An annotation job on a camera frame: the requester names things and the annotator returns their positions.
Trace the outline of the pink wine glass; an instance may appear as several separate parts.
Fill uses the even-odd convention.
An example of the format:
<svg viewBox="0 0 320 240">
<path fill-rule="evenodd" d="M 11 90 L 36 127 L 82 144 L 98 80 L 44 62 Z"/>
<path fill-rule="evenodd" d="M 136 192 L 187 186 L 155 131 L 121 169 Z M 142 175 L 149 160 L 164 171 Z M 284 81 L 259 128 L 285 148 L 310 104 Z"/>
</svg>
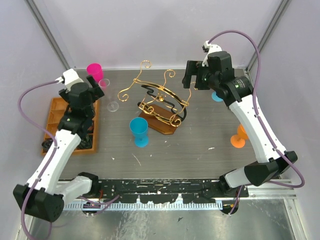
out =
<svg viewBox="0 0 320 240">
<path fill-rule="evenodd" d="M 104 78 L 102 66 L 99 63 L 91 63 L 87 66 L 86 71 L 98 83 Z"/>
</svg>

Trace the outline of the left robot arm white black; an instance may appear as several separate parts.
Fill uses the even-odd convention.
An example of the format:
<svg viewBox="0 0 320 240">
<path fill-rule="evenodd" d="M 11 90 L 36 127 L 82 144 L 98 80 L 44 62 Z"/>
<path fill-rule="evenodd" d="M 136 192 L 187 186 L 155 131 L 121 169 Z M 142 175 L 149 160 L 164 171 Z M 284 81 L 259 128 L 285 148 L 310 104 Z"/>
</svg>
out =
<svg viewBox="0 0 320 240">
<path fill-rule="evenodd" d="M 73 200 L 83 195 L 95 198 L 100 193 L 98 176 L 87 172 L 57 186 L 69 158 L 93 125 L 94 103 L 105 95 L 91 75 L 86 79 L 87 82 L 74 81 L 70 88 L 59 91 L 68 105 L 57 132 L 51 136 L 53 142 L 34 174 L 24 185 L 17 184 L 13 189 L 22 220 L 29 215 L 53 223 Z"/>
</svg>

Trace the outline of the blue wine glass front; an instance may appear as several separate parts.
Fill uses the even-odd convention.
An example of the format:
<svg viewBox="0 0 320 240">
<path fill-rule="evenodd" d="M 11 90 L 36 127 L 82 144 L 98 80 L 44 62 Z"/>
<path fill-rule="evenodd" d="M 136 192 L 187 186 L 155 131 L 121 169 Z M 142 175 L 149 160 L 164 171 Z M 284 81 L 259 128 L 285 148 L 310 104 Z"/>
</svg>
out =
<svg viewBox="0 0 320 240">
<path fill-rule="evenodd" d="M 142 117 L 135 117 L 129 123 L 130 131 L 134 137 L 134 144 L 139 148 L 144 148 L 149 143 L 148 122 Z"/>
</svg>

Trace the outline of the clear wine glass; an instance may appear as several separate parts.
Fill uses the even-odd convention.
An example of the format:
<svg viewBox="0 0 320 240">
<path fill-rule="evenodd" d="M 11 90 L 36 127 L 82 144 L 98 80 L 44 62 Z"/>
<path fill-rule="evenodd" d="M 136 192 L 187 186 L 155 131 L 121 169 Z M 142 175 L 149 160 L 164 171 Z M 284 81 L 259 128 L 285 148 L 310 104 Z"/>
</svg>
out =
<svg viewBox="0 0 320 240">
<path fill-rule="evenodd" d="M 109 112 L 116 112 L 119 109 L 119 104 L 115 98 L 115 91 L 111 86 L 111 82 L 107 78 L 103 78 L 98 82 L 99 87 L 102 89 L 105 95 L 107 110 Z"/>
</svg>

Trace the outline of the light blue wine glass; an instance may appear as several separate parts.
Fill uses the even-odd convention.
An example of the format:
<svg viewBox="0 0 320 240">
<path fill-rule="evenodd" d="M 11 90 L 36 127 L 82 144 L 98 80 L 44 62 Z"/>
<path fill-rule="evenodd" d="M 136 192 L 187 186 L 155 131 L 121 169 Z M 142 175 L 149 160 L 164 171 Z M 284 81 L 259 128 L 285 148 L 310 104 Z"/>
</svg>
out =
<svg viewBox="0 0 320 240">
<path fill-rule="evenodd" d="M 214 91 L 212 94 L 211 94 L 211 98 L 215 101 L 215 102 L 223 102 L 224 100 L 222 98 L 220 98 L 218 95 L 217 95 L 217 92 Z"/>
</svg>

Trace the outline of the orange wine glass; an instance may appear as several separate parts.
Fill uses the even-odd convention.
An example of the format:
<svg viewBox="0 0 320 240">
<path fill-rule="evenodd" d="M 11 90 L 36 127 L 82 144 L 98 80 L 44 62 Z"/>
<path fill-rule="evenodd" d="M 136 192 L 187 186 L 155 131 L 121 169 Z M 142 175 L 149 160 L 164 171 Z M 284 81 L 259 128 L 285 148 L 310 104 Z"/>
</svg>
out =
<svg viewBox="0 0 320 240">
<path fill-rule="evenodd" d="M 248 140 L 249 137 L 244 129 L 244 127 L 240 124 L 237 127 L 237 134 L 233 135 L 230 138 L 230 143 L 232 144 L 233 147 L 235 148 L 243 148 L 246 144 L 246 140 Z"/>
</svg>

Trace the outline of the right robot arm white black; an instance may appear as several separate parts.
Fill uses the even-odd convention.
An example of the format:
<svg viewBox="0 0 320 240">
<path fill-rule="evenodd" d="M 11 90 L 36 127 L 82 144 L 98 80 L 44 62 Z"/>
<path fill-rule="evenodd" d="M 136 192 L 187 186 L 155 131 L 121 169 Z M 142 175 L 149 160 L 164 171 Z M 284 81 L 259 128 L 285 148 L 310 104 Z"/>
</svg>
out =
<svg viewBox="0 0 320 240">
<path fill-rule="evenodd" d="M 220 176 L 219 191 L 223 196 L 231 197 L 243 185 L 258 187 L 294 166 L 296 152 L 286 150 L 270 126 L 261 125 L 265 117 L 254 101 L 253 85 L 247 77 L 235 75 L 231 58 L 211 57 L 208 66 L 188 60 L 182 79 L 185 89 L 190 88 L 193 76 L 198 90 L 214 90 L 237 117 L 255 153 L 255 162 Z"/>
</svg>

